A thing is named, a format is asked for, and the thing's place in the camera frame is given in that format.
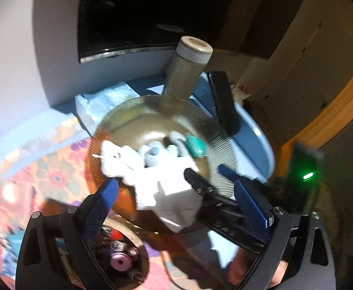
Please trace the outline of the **person right hand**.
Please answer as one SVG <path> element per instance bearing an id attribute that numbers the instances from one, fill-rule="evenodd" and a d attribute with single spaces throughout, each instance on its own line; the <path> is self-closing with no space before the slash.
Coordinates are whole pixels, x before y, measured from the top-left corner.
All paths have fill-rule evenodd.
<path id="1" fill-rule="evenodd" d="M 250 276 L 257 272 L 256 261 L 258 255 L 243 248 L 239 248 L 234 258 L 227 267 L 228 282 L 233 286 L 238 286 L 244 280 L 250 280 Z M 268 288 L 274 287 L 282 282 L 285 272 L 287 271 L 288 263 L 281 260 L 276 267 L 275 273 L 271 277 Z"/>

